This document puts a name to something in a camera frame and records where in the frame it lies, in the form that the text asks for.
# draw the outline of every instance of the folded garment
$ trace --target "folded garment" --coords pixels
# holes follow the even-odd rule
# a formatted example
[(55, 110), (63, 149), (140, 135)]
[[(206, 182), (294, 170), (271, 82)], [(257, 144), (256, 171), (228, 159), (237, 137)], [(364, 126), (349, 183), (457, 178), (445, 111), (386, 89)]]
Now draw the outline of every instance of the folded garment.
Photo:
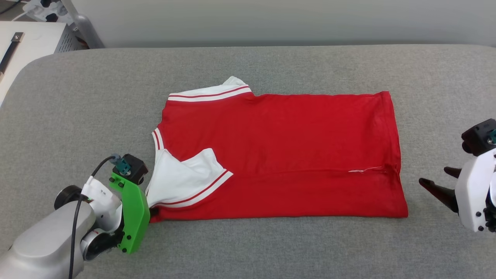
[(152, 135), (152, 222), (408, 216), (387, 91), (255, 96), (230, 77), (170, 94)]

